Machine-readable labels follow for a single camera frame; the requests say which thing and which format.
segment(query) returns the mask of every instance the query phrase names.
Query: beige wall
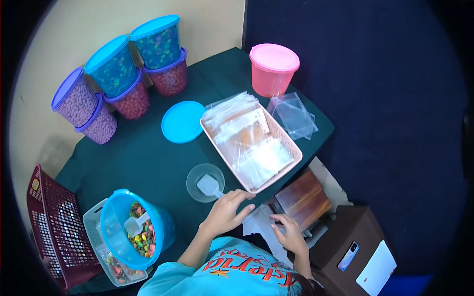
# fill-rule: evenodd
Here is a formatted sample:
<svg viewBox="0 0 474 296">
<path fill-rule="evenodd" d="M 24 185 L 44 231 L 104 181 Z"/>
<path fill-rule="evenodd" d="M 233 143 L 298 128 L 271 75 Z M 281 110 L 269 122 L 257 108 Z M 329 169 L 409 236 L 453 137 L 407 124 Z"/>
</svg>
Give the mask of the beige wall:
<svg viewBox="0 0 474 296">
<path fill-rule="evenodd" d="M 63 79 L 109 40 L 168 14 L 181 18 L 188 65 L 240 47 L 244 5 L 245 0 L 59 0 L 53 6 L 21 66 L 9 131 L 13 186 L 27 228 L 26 192 L 34 165 L 55 177 L 83 137 L 51 111 Z"/>
</svg>

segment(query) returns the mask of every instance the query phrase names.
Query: woman's left hand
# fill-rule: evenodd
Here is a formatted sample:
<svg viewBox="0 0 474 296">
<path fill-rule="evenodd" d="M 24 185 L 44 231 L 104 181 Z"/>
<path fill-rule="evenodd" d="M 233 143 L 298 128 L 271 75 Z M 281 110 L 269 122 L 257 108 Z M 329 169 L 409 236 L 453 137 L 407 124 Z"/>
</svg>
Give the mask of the woman's left hand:
<svg viewBox="0 0 474 296">
<path fill-rule="evenodd" d="M 199 226 L 199 231 L 214 238 L 236 228 L 255 209 L 255 205 L 247 205 L 238 214 L 236 214 L 237 208 L 244 200 L 254 197 L 255 194 L 240 189 L 224 194 L 214 203 L 206 220 Z"/>
</svg>

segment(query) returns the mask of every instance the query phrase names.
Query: blue plastic container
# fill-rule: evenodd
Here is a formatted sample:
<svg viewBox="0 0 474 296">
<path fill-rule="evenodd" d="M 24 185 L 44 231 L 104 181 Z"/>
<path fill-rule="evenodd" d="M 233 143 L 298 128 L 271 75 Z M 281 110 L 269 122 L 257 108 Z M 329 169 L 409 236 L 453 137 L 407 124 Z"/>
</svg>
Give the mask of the blue plastic container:
<svg viewBox="0 0 474 296">
<path fill-rule="evenodd" d="M 132 86 L 138 72 L 128 49 L 127 35 L 121 35 L 101 47 L 84 66 L 86 74 L 107 94 L 114 98 Z"/>
<path fill-rule="evenodd" d="M 123 224 L 130 217 L 130 207 L 139 202 L 148 212 L 155 230 L 155 252 L 150 258 L 137 253 L 125 234 Z M 119 261 L 135 270 L 145 270 L 156 262 L 176 238 L 174 222 L 168 212 L 146 202 L 128 189 L 118 189 L 107 199 L 100 214 L 100 228 L 107 247 Z"/>
<path fill-rule="evenodd" d="M 130 33 L 147 69 L 160 69 L 180 59 L 179 21 L 178 15 L 155 18 Z"/>
</svg>

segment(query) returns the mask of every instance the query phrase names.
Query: pink lid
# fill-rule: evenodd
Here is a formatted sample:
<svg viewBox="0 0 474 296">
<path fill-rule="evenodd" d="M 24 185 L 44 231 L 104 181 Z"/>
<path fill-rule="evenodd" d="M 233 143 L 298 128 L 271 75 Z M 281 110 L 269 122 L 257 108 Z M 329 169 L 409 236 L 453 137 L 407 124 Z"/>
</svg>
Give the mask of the pink lid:
<svg viewBox="0 0 474 296">
<path fill-rule="evenodd" d="M 300 67 L 300 58 L 294 51 L 271 43 L 252 47 L 250 60 L 268 72 L 294 72 Z"/>
</svg>

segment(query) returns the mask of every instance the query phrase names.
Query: blue t-shirt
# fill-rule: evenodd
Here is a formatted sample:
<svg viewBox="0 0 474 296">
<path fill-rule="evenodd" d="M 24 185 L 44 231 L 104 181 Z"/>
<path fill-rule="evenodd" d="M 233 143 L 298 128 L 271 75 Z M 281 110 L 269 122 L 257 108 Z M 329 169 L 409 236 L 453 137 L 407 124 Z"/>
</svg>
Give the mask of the blue t-shirt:
<svg viewBox="0 0 474 296">
<path fill-rule="evenodd" d="M 233 237 L 212 241 L 207 263 L 198 270 L 167 262 L 140 289 L 138 296 L 287 295 L 297 284 L 294 272 L 268 252 Z"/>
</svg>

